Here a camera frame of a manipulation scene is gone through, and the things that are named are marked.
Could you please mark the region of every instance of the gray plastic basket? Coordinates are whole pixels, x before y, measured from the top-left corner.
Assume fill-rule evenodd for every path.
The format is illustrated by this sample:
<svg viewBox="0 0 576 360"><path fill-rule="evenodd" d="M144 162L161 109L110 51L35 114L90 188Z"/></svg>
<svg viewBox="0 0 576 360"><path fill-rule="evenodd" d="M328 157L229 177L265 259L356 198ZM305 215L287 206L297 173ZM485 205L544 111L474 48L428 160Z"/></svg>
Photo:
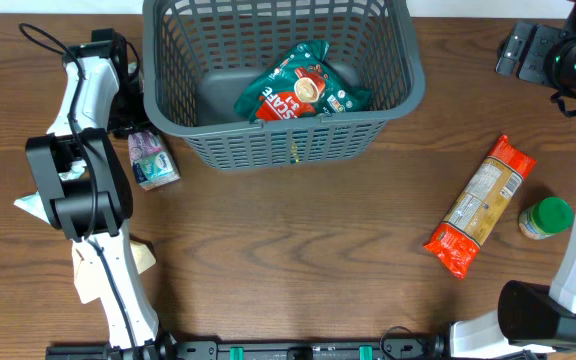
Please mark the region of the gray plastic basket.
<svg viewBox="0 0 576 360"><path fill-rule="evenodd" d="M218 169L347 159L425 91L405 0L145 0L146 112ZM243 90L294 45L330 42L326 62L372 90L370 111L274 122L234 112Z"/></svg>

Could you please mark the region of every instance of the green tape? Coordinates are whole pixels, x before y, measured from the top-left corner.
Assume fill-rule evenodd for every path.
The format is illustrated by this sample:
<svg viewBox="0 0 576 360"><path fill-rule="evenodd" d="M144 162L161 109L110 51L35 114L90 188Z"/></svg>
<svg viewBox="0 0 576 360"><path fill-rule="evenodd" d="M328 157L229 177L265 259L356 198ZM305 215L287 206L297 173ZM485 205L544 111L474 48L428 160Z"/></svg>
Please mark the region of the green tape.
<svg viewBox="0 0 576 360"><path fill-rule="evenodd" d="M230 360L244 360L244 348L230 348Z"/></svg>
<svg viewBox="0 0 576 360"><path fill-rule="evenodd" d="M372 360L372 346L359 347L359 360Z"/></svg>

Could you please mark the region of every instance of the red and yellow food package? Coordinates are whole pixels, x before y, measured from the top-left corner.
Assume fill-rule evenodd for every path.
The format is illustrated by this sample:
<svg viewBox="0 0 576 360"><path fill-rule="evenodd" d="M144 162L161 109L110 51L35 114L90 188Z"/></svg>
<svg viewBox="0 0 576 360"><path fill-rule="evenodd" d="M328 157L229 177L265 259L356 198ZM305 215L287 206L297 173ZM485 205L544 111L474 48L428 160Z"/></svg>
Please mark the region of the red and yellow food package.
<svg viewBox="0 0 576 360"><path fill-rule="evenodd" d="M535 159L509 145L508 136L499 138L424 247L463 279L535 163Z"/></svg>

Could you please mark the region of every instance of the wooden surface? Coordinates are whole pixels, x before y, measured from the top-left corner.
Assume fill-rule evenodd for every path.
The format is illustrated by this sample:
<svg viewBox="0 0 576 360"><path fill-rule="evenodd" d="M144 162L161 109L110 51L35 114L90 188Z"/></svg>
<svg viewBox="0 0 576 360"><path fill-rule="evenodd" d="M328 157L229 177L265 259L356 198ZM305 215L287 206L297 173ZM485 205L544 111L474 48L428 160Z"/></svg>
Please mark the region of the wooden surface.
<svg viewBox="0 0 576 360"><path fill-rule="evenodd" d="M66 44L112 26L138 49L143 22L0 15L0 358L40 359L51 342L108 334L101 304L79 303L63 233L12 205L35 191L24 144L53 122L66 84L21 21ZM513 21L414 22L426 96L359 158L231 174L168 137L182 181L146 193L129 175L132 234L158 258L142 281L165 328L231 341L376 338L482 315L508 280L550 283L569 233L529 241L516 218L549 193L576 206L576 119L548 102L552 90L495 74ZM422 245L500 134L538 164L460 281ZM128 169L126 143L115 149Z"/></svg>

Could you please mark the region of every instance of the white backdrop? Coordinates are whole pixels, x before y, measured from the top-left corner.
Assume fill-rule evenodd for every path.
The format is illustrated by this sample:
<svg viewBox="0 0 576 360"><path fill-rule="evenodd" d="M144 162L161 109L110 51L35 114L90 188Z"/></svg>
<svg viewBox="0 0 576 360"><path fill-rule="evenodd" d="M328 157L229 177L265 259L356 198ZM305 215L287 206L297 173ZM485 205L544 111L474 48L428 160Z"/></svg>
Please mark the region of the white backdrop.
<svg viewBox="0 0 576 360"><path fill-rule="evenodd" d="M141 14L143 0L0 0L0 13ZM567 0L408 0L413 16L565 18Z"/></svg>

